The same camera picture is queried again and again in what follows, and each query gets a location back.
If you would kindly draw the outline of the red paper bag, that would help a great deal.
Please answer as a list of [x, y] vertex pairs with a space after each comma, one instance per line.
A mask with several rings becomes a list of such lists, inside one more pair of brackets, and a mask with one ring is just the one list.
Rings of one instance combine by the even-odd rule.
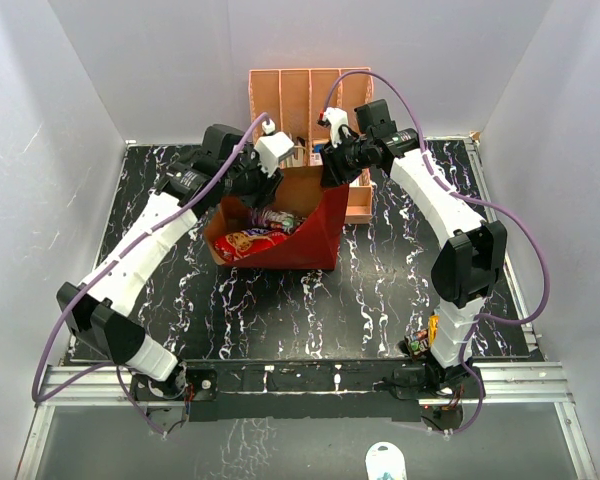
[[248, 207], [225, 197], [204, 230], [215, 263], [225, 267], [332, 270], [336, 267], [349, 185], [321, 185], [320, 166], [286, 168], [272, 205]]

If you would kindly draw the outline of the purple candy pack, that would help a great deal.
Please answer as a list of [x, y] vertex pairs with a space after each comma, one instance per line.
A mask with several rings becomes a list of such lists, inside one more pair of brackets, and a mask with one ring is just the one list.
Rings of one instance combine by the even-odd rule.
[[304, 223], [306, 218], [287, 211], [253, 208], [249, 210], [248, 220], [252, 227], [281, 231], [291, 235]]

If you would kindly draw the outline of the red chips bag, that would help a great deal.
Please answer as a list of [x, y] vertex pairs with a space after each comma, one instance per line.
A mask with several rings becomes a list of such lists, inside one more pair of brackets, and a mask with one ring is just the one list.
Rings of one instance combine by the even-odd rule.
[[249, 228], [219, 237], [213, 246], [222, 260], [235, 262], [277, 246], [288, 238], [283, 231]]

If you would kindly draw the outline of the yellow candy pack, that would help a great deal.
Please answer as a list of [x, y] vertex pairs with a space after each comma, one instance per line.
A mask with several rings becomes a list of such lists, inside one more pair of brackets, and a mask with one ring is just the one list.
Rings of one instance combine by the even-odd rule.
[[429, 347], [432, 347], [438, 332], [438, 325], [439, 325], [439, 316], [437, 314], [433, 314], [429, 317], [428, 319], [428, 342], [429, 342]]

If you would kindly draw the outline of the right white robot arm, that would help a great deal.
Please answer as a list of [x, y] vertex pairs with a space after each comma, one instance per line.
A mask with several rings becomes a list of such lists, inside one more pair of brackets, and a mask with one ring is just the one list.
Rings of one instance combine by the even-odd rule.
[[425, 381], [433, 394], [446, 397], [461, 385], [456, 366], [471, 355], [467, 335], [503, 272], [507, 231], [501, 222], [487, 221], [456, 197], [420, 135], [412, 128], [399, 129], [385, 101], [364, 104], [354, 112], [355, 126], [340, 108], [327, 107], [319, 116], [319, 125], [329, 130], [329, 140], [320, 150], [321, 183], [348, 184], [367, 168], [381, 169], [433, 229], [440, 251], [430, 277], [440, 303], [434, 311], [438, 324], [431, 354], [438, 364], [426, 371]]

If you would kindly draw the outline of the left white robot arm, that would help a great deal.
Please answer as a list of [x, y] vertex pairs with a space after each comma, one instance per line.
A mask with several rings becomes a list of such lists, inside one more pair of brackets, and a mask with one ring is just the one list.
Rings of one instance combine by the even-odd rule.
[[256, 140], [222, 124], [205, 131], [202, 144], [172, 162], [156, 182], [139, 218], [118, 245], [79, 284], [57, 293], [71, 333], [116, 365], [151, 379], [162, 397], [186, 387], [180, 362], [129, 315], [147, 281], [180, 238], [223, 198], [251, 206], [270, 204], [282, 181], [281, 162], [294, 144], [271, 120]]

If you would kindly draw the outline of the peach desk organizer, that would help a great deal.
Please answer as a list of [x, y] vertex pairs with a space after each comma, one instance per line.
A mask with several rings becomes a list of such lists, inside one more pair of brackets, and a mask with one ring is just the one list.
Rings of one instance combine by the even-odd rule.
[[317, 166], [319, 150], [330, 139], [318, 125], [324, 106], [347, 112], [348, 124], [357, 128], [354, 109], [373, 100], [374, 83], [363, 67], [342, 78], [346, 68], [254, 69], [249, 72], [250, 114], [268, 113], [294, 142], [294, 154], [284, 167]]

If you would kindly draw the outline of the brown candy pack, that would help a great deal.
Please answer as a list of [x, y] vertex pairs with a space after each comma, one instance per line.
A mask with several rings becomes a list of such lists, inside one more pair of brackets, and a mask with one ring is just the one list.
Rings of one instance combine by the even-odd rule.
[[422, 329], [404, 337], [405, 346], [409, 357], [417, 360], [430, 350], [429, 330]]

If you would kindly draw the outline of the white oval object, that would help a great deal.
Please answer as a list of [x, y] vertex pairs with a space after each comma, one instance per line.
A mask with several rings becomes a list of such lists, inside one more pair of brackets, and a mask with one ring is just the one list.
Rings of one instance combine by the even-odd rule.
[[373, 444], [365, 455], [369, 480], [406, 480], [406, 462], [402, 451], [394, 444], [381, 441]]

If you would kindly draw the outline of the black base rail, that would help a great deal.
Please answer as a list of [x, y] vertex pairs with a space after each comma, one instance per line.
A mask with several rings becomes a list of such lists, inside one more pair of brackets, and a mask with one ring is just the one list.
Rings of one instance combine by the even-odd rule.
[[440, 371], [398, 359], [191, 361], [179, 392], [155, 395], [134, 379], [131, 395], [151, 411], [180, 409], [189, 422], [243, 418], [390, 418], [417, 422], [425, 403], [456, 406], [479, 396], [476, 367]]

